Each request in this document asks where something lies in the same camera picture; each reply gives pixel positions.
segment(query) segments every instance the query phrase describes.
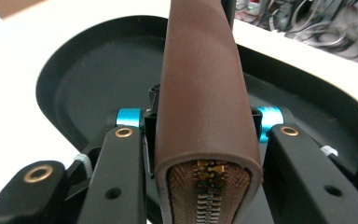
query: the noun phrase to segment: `blue anodized part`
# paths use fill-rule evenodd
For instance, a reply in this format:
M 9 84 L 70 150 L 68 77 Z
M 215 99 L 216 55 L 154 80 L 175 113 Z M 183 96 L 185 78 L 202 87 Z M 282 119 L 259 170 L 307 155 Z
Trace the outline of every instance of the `blue anodized part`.
M 126 125 L 139 128 L 140 119 L 140 108 L 121 108 L 117 113 L 116 125 Z
M 263 114 L 259 143 L 267 143 L 269 130 L 276 124 L 283 124 L 283 115 L 277 106 L 258 106 L 257 109 Z

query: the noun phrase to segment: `brass screw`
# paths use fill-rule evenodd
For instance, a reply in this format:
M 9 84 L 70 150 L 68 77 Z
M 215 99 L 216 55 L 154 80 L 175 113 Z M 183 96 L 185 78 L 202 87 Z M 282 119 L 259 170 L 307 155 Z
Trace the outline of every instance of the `brass screw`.
M 23 180 L 25 183 L 33 184 L 48 178 L 52 173 L 53 173 L 52 166 L 40 165 L 28 171 L 28 173 L 24 176 Z
M 291 128 L 291 127 L 283 126 L 283 127 L 281 127 L 281 133 L 284 133 L 289 136 L 297 136 L 298 130 Z
M 130 128 L 121 128 L 115 132 L 117 137 L 128 137 L 133 134 L 133 130 Z

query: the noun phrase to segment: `brown object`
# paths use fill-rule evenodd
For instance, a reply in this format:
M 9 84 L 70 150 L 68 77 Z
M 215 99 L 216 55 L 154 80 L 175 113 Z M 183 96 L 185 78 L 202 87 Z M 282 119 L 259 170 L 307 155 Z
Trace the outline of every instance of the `brown object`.
M 3 19 L 43 1 L 46 0 L 0 0 L 0 18 Z
M 225 162 L 222 198 L 231 200 L 224 197 L 231 194 L 239 201 L 222 202 L 231 208 L 218 223 L 240 223 L 262 171 L 237 46 L 220 0 L 172 0 L 155 158 L 164 223 L 194 220 L 200 175 L 188 172 L 198 160 Z

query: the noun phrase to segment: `black hole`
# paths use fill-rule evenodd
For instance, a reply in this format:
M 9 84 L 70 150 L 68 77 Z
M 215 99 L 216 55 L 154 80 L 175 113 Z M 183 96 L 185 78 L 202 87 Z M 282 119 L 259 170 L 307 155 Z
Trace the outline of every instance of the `black hole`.
M 283 129 L 286 133 L 295 133 L 296 131 L 291 128 L 284 128 Z
M 46 174 L 46 170 L 45 170 L 45 169 L 37 170 L 37 171 L 35 171 L 35 172 L 33 172 L 33 173 L 31 174 L 31 178 L 38 178 L 38 177 L 40 177 L 40 176 L 42 176 L 42 175 L 45 175 L 45 174 Z
M 129 132 L 130 132 L 130 130 L 127 130 L 127 129 L 118 131 L 118 133 L 121 134 L 121 135 L 128 134 Z
M 340 197 L 342 196 L 342 192 L 341 190 L 339 190 L 338 188 L 331 186 L 331 185 L 326 185 L 324 186 L 324 189 L 331 195 L 334 195 L 336 197 Z
M 109 189 L 106 193 L 105 193 L 105 197 L 107 199 L 116 199 L 120 196 L 121 194 L 121 189 Z

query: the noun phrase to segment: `brown leather case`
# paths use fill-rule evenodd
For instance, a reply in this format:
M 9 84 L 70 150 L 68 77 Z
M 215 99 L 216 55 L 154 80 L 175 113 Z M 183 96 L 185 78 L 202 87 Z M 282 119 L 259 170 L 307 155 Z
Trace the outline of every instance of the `brown leather case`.
M 179 196 L 172 195 L 170 178 L 175 176 L 170 172 L 186 176 L 173 167 L 197 160 L 227 161 L 249 174 L 249 185 L 230 221 L 240 223 L 261 184 L 262 170 L 238 49 L 220 0 L 172 0 L 155 158 L 164 223 L 188 223 L 173 221 L 178 215 L 172 213 L 172 198 Z M 194 194 L 192 186 L 188 194 Z

